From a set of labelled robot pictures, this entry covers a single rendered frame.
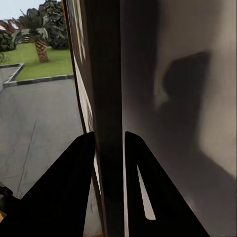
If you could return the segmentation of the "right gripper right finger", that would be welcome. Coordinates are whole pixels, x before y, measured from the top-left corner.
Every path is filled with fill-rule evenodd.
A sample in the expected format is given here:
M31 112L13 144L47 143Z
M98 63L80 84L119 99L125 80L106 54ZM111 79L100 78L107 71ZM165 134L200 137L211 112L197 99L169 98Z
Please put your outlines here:
M145 216L137 165L156 220ZM125 132L129 237L209 237L145 141Z

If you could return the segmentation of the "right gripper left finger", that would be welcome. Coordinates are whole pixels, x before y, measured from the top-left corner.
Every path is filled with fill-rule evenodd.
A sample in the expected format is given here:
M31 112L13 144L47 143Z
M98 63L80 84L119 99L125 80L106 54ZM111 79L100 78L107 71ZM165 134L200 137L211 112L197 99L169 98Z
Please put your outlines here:
M0 237L83 237L94 132L77 137L0 222Z

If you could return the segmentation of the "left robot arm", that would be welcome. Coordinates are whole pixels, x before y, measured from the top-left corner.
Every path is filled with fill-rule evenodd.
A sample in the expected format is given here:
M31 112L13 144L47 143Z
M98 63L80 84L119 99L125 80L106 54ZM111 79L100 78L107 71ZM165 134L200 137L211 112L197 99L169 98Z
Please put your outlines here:
M20 201L20 199L17 199L12 194L13 192L0 182L0 211L2 211L5 216L7 216Z

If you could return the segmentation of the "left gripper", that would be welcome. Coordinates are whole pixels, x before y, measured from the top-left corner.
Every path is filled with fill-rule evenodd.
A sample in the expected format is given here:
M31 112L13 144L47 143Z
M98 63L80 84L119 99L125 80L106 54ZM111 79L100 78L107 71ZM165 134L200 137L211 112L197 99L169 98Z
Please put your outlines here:
M15 201L11 204L11 206L8 208L8 210L7 210L6 214L5 214L5 216L8 215L8 213L18 204L19 201L20 201L20 199L17 199L17 200L15 200Z

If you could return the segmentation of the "poster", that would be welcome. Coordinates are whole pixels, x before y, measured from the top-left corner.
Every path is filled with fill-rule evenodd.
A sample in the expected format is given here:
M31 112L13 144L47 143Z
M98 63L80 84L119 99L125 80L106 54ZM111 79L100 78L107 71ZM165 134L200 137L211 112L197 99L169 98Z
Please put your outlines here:
M124 237L119 0L62 0L83 134L94 132L103 237Z

